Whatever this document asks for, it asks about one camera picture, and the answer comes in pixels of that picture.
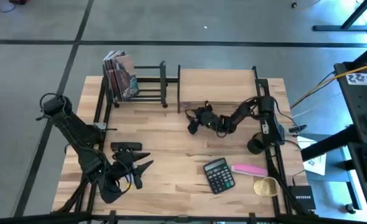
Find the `wooden board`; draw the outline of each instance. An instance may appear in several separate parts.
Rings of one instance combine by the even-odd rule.
[[[283,79],[269,78],[271,95],[277,99],[281,111],[290,115],[289,103]],[[77,115],[90,124],[93,121],[96,102],[100,90],[101,77],[87,77],[82,91]],[[140,88],[155,88],[158,83],[140,83]],[[259,123],[246,118],[234,134],[221,139],[205,128],[199,128],[192,136],[187,131],[188,121],[184,113],[177,113],[177,85],[169,83],[167,103],[164,109],[159,103],[122,103],[120,108],[112,108],[105,142],[105,153],[110,161],[110,142],[136,141],[143,144],[143,151],[151,155],[154,163],[142,176],[143,189],[134,187],[111,204],[105,204],[96,193],[94,214],[108,215],[110,210],[119,215],[189,215],[203,217],[247,217],[254,212],[257,217],[273,217],[271,198],[259,197],[254,193],[253,184],[257,177],[234,174],[236,186],[214,195],[207,184],[202,166],[214,159],[225,157],[230,165],[247,163],[266,167],[264,154],[253,155],[247,148],[247,141],[260,130]],[[213,105],[216,113],[230,114],[234,105]],[[290,124],[290,120],[277,115],[279,122]],[[281,147],[288,184],[291,177],[304,169],[300,151],[293,144]],[[53,210],[60,208],[78,186],[81,177],[77,155],[72,148],[67,151],[60,176]],[[306,185],[305,172],[297,175],[298,185]],[[88,189],[83,202],[86,208]],[[282,193],[278,195],[281,212],[284,213]]]
[[[180,100],[241,103],[256,95],[252,70],[181,69]]]

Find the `yellow cable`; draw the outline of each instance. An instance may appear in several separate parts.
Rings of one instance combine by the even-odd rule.
[[[302,8],[299,8],[299,7],[294,7],[294,9],[300,9],[300,10],[303,10],[303,9],[307,9],[307,8],[309,8],[309,7],[312,7],[312,6],[314,6],[314,4],[316,4],[316,3],[318,3],[318,2],[320,2],[321,0],[318,0],[318,1],[315,1],[314,3],[312,3],[311,5],[309,5],[309,6],[307,6],[307,7],[302,7]]]
[[[341,78],[345,75],[349,75],[351,73],[355,73],[355,72],[359,72],[361,70],[365,70],[367,69],[367,65],[366,66],[363,66],[363,67],[360,67],[360,68],[357,68],[357,69],[354,69],[354,70],[351,70],[351,71],[348,71],[348,72],[344,72],[342,74],[339,74],[339,75],[336,75],[332,78],[329,78],[328,80],[325,80],[324,82],[320,83],[319,85],[315,86],[313,89],[309,90],[306,94],[304,94],[303,96],[301,96],[301,98],[299,98],[295,103],[293,103],[292,105],[290,105],[290,109],[292,109],[293,107],[295,107],[301,100],[303,100],[305,97],[309,96],[310,94],[312,94],[315,90],[317,90],[319,87],[323,86],[324,84],[334,80],[334,79],[337,79],[337,78]]]

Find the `calculator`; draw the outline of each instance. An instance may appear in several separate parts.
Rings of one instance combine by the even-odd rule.
[[[224,192],[235,186],[235,181],[225,158],[211,161],[205,164],[203,168],[214,194]]]

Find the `calculator display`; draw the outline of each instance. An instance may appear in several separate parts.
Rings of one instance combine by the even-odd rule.
[[[208,165],[208,166],[204,167],[204,169],[205,169],[205,170],[210,170],[210,169],[212,169],[212,168],[214,168],[214,167],[217,167],[217,166],[219,166],[219,165],[221,165],[221,164],[224,164],[224,161],[223,161],[223,160],[220,160],[220,161],[217,161],[217,162],[215,162],[215,163],[213,163],[213,164],[210,164],[210,165]]]

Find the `book rack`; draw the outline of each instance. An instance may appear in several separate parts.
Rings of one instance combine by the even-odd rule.
[[[160,70],[160,78],[156,78],[157,81],[160,81],[160,88],[159,89],[146,89],[141,90],[139,89],[139,93],[144,92],[160,92],[159,95],[137,95],[132,97],[130,100],[127,100],[126,102],[161,102],[163,108],[168,107],[168,104],[165,101],[165,97],[167,95],[167,79],[166,79],[166,73],[165,73],[165,61],[162,61],[159,65],[156,66],[135,66],[135,69],[159,69]],[[119,101],[113,99],[111,90],[109,87],[109,81],[106,74],[106,68],[103,65],[103,82],[102,85],[105,85],[106,90],[106,97],[109,102],[113,103],[113,106],[115,108],[120,107]],[[145,83],[145,82],[155,82],[154,77],[137,77],[138,83]]]

